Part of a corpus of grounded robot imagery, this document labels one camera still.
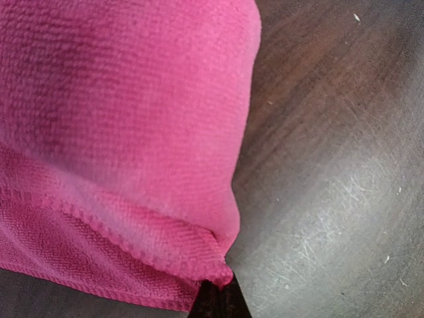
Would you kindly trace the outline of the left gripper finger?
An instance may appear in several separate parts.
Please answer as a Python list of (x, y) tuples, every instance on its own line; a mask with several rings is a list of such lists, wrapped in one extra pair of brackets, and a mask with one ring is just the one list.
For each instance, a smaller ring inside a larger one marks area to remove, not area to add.
[(188, 318), (252, 318), (237, 277), (219, 287), (203, 281)]

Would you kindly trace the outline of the magenta pink towel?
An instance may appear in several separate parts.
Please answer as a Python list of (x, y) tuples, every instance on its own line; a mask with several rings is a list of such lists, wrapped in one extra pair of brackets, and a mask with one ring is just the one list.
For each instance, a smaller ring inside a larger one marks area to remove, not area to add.
[(233, 278), (254, 1), (1, 2), (1, 267), (189, 311)]

